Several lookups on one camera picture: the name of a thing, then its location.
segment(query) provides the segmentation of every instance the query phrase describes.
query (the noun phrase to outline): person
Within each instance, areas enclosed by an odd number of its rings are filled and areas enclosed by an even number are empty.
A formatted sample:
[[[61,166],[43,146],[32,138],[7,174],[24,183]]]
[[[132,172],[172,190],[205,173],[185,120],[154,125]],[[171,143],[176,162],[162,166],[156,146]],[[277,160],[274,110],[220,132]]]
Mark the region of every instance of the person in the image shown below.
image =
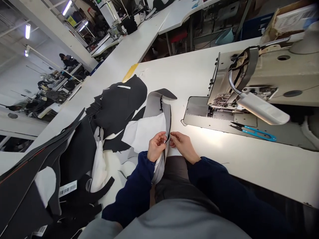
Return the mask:
[[[155,161],[167,148],[165,132],[139,153],[138,165],[102,218],[90,222],[79,239],[109,238],[286,238],[293,233],[284,216],[259,200],[227,169],[199,157],[190,138],[170,133],[182,156],[167,157],[150,208]]]
[[[73,66],[73,65],[76,65],[78,64],[77,60],[75,60],[72,56],[70,55],[64,55],[62,53],[59,54],[60,58],[61,58],[61,61],[63,61],[64,65],[66,67],[69,67],[69,66]]]

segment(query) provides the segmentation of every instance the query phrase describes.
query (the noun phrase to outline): ceiling light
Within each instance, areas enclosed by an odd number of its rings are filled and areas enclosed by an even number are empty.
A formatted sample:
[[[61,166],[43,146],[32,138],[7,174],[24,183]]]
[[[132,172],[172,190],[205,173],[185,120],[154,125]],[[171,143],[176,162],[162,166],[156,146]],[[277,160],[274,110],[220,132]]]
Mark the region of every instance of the ceiling light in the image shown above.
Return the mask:
[[[67,3],[67,5],[66,5],[66,7],[65,7],[65,9],[64,9],[64,11],[63,11],[63,13],[62,13],[63,16],[66,15],[67,11],[68,11],[69,8],[71,7],[71,4],[72,4],[72,1],[70,0],[70,1]]]
[[[83,28],[89,23],[89,21],[86,21],[86,23],[84,23],[84,25],[80,28],[79,32],[83,30]]]
[[[26,25],[26,39],[30,38],[30,30],[31,30],[31,26],[30,24]]]

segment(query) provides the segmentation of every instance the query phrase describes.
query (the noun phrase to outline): navy sleeve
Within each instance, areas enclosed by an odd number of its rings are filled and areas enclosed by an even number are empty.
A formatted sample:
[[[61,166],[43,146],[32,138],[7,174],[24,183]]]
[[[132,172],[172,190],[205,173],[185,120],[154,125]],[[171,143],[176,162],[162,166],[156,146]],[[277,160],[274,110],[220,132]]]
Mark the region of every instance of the navy sleeve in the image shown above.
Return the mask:
[[[227,169],[206,157],[190,165],[190,182],[218,207],[223,217],[255,238],[284,238],[292,233],[285,217],[234,179]]]
[[[155,163],[147,158],[147,151],[139,153],[135,170],[116,195],[115,203],[106,206],[102,218],[115,221],[125,228],[134,218],[150,208],[150,190]]]

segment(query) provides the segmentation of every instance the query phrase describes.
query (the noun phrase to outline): industrial sewing machine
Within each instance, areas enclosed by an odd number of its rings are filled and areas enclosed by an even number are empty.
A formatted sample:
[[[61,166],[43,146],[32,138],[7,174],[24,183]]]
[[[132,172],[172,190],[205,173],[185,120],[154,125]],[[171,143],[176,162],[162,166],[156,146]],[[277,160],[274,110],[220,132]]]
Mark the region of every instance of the industrial sewing machine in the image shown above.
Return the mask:
[[[182,123],[319,151],[318,45],[279,45],[288,40],[219,54],[207,97],[189,98]]]

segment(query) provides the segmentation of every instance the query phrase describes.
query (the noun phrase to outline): right hand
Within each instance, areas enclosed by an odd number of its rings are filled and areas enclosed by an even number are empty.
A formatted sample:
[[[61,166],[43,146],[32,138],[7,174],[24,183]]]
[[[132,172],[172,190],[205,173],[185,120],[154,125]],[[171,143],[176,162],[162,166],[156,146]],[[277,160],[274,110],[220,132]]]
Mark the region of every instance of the right hand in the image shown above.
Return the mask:
[[[169,145],[172,148],[177,148],[181,155],[191,164],[195,164],[200,160],[198,154],[196,154],[192,142],[187,135],[180,132],[171,132]]]

